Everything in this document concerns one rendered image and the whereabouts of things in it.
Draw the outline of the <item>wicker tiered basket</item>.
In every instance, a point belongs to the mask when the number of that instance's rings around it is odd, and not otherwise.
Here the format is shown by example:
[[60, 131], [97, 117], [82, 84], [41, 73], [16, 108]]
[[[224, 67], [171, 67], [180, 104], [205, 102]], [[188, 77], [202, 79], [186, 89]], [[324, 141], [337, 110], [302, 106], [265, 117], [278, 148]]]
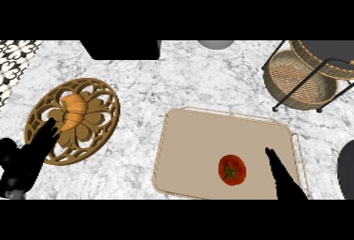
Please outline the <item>wicker tiered basket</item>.
[[290, 40], [283, 42], [262, 66], [270, 95], [290, 109], [318, 113], [354, 88], [354, 40]]

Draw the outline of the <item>grey round object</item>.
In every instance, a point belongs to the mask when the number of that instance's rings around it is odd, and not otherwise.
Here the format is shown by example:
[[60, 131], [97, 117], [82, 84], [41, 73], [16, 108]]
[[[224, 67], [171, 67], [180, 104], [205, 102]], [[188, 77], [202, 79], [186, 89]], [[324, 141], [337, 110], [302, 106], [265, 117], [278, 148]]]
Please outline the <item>grey round object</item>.
[[211, 50], [222, 50], [233, 45], [231, 40], [199, 40], [199, 44]]

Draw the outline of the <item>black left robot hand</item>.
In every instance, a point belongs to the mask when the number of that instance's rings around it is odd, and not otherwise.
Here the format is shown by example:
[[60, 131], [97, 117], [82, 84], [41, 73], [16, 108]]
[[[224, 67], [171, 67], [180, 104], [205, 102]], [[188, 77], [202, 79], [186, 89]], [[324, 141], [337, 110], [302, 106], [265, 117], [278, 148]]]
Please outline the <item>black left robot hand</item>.
[[50, 118], [37, 131], [32, 141], [22, 147], [10, 138], [0, 140], [0, 167], [4, 172], [0, 177], [0, 197], [9, 198], [9, 193], [17, 189], [26, 193], [42, 167], [45, 156], [53, 150], [59, 134], [56, 120]]

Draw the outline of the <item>black appliance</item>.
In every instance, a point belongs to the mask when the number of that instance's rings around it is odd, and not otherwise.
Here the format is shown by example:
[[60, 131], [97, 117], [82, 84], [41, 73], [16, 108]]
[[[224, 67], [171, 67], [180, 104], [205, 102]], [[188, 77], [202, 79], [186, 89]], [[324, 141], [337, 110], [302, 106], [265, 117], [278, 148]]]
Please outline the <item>black appliance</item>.
[[81, 45], [94, 60], [158, 60], [159, 40], [82, 40]]

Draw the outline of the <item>golden croissant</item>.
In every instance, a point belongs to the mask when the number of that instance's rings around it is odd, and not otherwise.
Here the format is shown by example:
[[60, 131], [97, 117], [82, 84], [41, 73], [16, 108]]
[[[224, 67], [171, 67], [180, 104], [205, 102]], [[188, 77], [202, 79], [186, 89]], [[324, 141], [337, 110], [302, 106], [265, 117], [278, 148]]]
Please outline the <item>golden croissant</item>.
[[88, 110], [88, 103], [79, 94], [72, 94], [60, 99], [66, 106], [66, 115], [60, 130], [73, 129], [82, 121]]

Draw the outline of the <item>beige rectangular tray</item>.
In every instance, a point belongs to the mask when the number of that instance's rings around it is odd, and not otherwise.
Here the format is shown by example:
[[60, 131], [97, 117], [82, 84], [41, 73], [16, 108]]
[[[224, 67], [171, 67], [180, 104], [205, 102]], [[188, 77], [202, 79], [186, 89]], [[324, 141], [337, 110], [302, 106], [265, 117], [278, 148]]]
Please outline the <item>beige rectangular tray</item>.
[[[299, 135], [274, 119], [186, 107], [165, 114], [152, 183], [163, 194], [193, 199], [271, 200], [277, 196], [265, 150], [276, 150], [296, 184], [308, 188]], [[245, 181], [218, 176], [222, 156], [240, 157]]]

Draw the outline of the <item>dark grey rounded object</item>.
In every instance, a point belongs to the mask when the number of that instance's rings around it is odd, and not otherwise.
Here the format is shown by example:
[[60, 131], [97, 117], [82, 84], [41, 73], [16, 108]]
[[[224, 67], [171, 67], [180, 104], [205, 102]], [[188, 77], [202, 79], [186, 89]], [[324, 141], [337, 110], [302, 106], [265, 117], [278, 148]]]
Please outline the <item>dark grey rounded object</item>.
[[354, 140], [345, 144], [339, 153], [337, 178], [343, 198], [354, 200]]

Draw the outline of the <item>brown carved wooden trivet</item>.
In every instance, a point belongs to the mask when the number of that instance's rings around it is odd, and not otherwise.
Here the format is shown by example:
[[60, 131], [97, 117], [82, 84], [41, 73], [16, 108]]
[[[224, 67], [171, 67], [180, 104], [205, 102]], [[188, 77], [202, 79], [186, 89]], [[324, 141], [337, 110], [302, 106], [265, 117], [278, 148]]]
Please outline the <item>brown carved wooden trivet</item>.
[[121, 105], [118, 95], [106, 82], [81, 78], [59, 85], [38, 100], [25, 125], [25, 143], [48, 118], [62, 128], [68, 119], [68, 102], [62, 99], [76, 94], [87, 102], [87, 112], [79, 124], [59, 133], [54, 148], [44, 162], [63, 166], [78, 163], [100, 150], [119, 122]]

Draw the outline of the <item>red tomato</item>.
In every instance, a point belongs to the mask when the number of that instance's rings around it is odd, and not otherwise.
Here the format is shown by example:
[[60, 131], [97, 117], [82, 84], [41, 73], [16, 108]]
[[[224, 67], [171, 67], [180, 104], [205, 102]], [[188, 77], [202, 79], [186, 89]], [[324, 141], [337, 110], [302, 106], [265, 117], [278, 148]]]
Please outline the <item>red tomato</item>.
[[218, 176], [228, 186], [236, 186], [246, 179], [246, 166], [236, 155], [225, 155], [218, 162]]

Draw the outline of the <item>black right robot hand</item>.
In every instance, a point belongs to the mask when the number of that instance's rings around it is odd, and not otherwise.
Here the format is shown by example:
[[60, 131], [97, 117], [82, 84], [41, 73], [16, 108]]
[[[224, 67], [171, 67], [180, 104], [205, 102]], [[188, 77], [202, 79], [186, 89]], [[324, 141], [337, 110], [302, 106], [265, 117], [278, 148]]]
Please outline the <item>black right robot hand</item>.
[[293, 181], [290, 174], [277, 157], [274, 149], [265, 148], [265, 155], [270, 160], [271, 173], [276, 180], [276, 195], [280, 200], [305, 201], [306, 196], [299, 185]]

